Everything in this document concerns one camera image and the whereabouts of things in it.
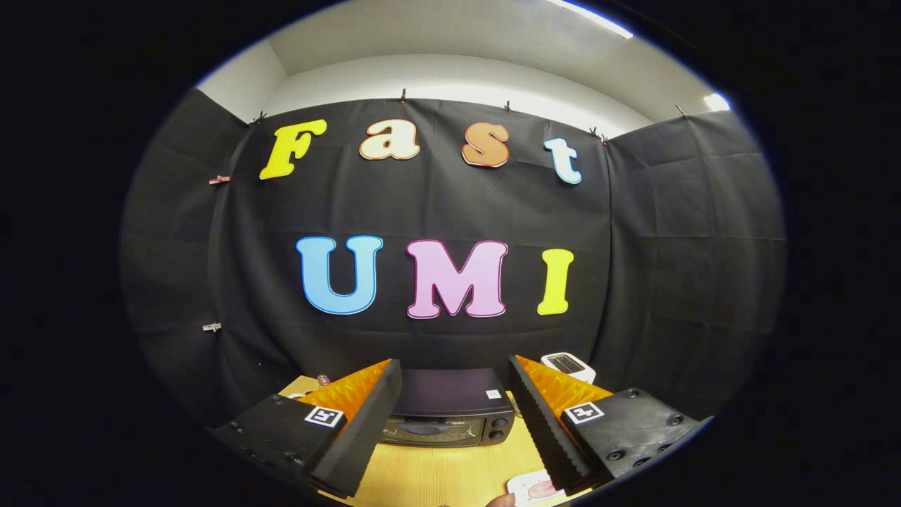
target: pink letter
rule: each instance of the pink letter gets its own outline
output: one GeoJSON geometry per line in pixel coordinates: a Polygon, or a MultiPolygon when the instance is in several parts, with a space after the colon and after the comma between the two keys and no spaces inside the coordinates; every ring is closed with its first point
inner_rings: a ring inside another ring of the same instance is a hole
{"type": "Polygon", "coordinates": [[[451,315],[460,311],[469,289],[472,289],[472,302],[466,307],[466,314],[470,317],[497,317],[506,310],[501,302],[501,262],[507,252],[506,244],[476,243],[460,271],[440,241],[414,241],[406,246],[406,251],[416,260],[415,300],[406,309],[410,317],[436,318],[441,314],[432,301],[432,288],[438,291],[451,315]]]}

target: small sticker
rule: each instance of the small sticker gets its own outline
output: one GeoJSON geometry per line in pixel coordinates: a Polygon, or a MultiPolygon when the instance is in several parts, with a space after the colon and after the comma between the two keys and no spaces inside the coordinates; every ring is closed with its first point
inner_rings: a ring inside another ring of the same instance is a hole
{"type": "Polygon", "coordinates": [[[340,419],[342,415],[344,415],[344,412],[340,410],[316,407],[309,413],[309,415],[304,418],[304,420],[307,422],[312,422],[313,424],[318,424],[320,426],[334,428],[335,425],[338,424],[338,419],[340,419]]]}
{"type": "Polygon", "coordinates": [[[569,418],[572,419],[572,421],[576,424],[582,424],[587,420],[597,419],[604,416],[604,413],[591,401],[589,401],[588,403],[582,403],[581,405],[576,405],[575,407],[571,407],[564,411],[569,414],[569,418]]]}

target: light blue letter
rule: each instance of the light blue letter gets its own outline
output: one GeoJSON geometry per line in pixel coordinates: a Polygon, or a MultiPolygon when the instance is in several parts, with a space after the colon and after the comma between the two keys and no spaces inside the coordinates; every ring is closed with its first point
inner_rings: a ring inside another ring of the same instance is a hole
{"type": "Polygon", "coordinates": [[[557,176],[560,176],[561,180],[571,185],[582,181],[582,173],[572,170],[572,163],[569,161],[569,159],[576,158],[576,150],[569,148],[565,139],[558,137],[545,141],[544,147],[551,150],[551,156],[554,158],[554,169],[557,170],[557,176]]]}
{"type": "Polygon", "coordinates": [[[335,315],[360,313],[369,308],[376,298],[376,252],[382,244],[382,238],[373,235],[355,235],[347,240],[347,249],[353,252],[357,288],[342,296],[335,294],[329,283],[329,254],[335,249],[335,241],[324,236],[298,241],[296,248],[300,253],[306,299],[325,313],[335,315]]]}

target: wooden table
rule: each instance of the wooden table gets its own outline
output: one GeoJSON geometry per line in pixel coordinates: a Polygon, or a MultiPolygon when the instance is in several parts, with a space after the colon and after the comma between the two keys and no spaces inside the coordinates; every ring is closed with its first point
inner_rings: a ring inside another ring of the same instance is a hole
{"type": "MultiPolygon", "coordinates": [[[[318,387],[315,379],[300,377],[281,394],[305,393],[318,387]]],[[[544,464],[523,419],[514,418],[507,439],[483,447],[406,447],[377,444],[356,496],[342,500],[365,507],[485,507],[507,493],[510,479],[542,470],[544,464]]],[[[551,507],[575,498],[558,496],[535,507],[551,507]]]]}

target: letter u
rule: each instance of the letter u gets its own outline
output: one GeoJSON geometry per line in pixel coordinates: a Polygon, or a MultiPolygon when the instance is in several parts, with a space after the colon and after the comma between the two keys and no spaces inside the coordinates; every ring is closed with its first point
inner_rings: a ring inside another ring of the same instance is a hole
{"type": "Polygon", "coordinates": [[[299,240],[296,249],[301,258],[306,299],[319,310],[335,315],[360,313],[369,308],[376,298],[376,252],[382,244],[382,238],[373,235],[357,235],[347,240],[347,249],[353,252],[357,287],[354,292],[341,295],[335,294],[329,283],[329,254],[337,245],[335,241],[325,236],[299,240]]]}

